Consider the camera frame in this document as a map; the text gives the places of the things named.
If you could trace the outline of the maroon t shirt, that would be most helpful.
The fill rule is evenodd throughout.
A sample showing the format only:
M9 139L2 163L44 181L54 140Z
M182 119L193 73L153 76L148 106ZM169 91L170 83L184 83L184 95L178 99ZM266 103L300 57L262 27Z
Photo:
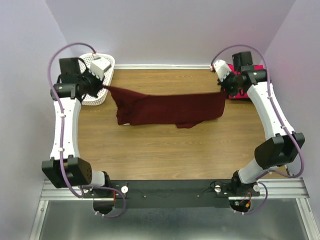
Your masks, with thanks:
M125 88L104 86L117 106L119 125L165 125L190 129L220 118L225 109L225 93L208 92L178 95L150 95Z

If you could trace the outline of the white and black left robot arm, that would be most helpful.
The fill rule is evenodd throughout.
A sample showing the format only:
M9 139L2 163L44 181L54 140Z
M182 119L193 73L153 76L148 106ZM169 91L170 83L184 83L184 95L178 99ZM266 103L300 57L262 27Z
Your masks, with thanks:
M42 172L57 188L93 188L101 198L111 191L109 176L94 171L81 158L78 121L82 105L98 106L107 96L115 59L108 54L86 53L59 59L60 75L50 91L55 112L55 130L50 159L41 163Z

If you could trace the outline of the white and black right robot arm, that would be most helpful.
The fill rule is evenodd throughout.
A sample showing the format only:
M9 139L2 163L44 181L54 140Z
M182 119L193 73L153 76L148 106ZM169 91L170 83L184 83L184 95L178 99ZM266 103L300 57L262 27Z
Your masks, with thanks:
M233 66L215 57L210 68L217 73L218 85L230 97L247 94L261 120L265 141L254 150L254 158L245 167L234 172L226 183L216 181L214 190L218 196L242 196L258 191L257 181L277 168L292 163L301 154L305 142L288 123L274 94L266 67L253 64L249 51L232 56Z

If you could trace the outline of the folded pink t shirt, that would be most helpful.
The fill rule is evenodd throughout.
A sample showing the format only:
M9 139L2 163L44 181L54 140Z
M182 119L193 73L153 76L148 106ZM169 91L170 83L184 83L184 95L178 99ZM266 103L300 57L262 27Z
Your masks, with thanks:
M234 66L232 65L232 64L227 64L228 66L229 66L229 68L231 69L231 71L235 74L235 75L239 75L240 74L240 72L239 71L236 71L235 69L234 69ZM256 70L256 71L260 71L260 70L263 70L264 69L264 66L263 65L255 65L254 66L254 69ZM246 92L243 92L243 90L241 89L241 90L239 90L238 92L237 92L237 94L236 95L230 95L230 94L228 94L227 96L226 96L226 99L228 99L228 100L232 100L232 99L235 99L235 100L244 100L244 99L248 99L249 97L248 97L248 94L246 93Z

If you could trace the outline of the white plastic laundry basket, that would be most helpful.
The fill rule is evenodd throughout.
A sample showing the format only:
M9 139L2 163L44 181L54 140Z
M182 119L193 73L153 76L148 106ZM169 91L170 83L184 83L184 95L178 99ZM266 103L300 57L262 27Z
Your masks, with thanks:
M91 63L94 62L97 65L100 64L101 60L107 64L107 66L104 68L104 77L102 84L105 86L109 86L113 79L114 74L114 67L115 67L115 59L108 54L104 53L85 53L79 57L83 61L79 60L79 67L81 73L83 73L86 69L86 67L90 68ZM89 94L86 95L84 100L82 101L82 105L84 106L98 106L101 105L107 97L108 90L103 88L97 93L97 97L90 96Z

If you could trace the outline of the folded black t shirt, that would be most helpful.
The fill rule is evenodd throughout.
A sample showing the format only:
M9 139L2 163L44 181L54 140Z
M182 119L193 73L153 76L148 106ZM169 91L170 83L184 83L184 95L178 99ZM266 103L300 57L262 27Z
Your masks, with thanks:
M230 101L247 101L247 102L251 101L247 95L239 95L239 94L236 96L228 95L226 99Z

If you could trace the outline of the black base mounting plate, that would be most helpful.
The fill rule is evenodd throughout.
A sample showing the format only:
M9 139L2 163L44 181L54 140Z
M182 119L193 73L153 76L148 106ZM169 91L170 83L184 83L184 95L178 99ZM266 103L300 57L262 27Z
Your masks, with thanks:
M260 196L256 183L231 179L200 180L112 180L106 189L91 188L84 194L102 213L116 209L229 208L238 202L243 210L247 199Z

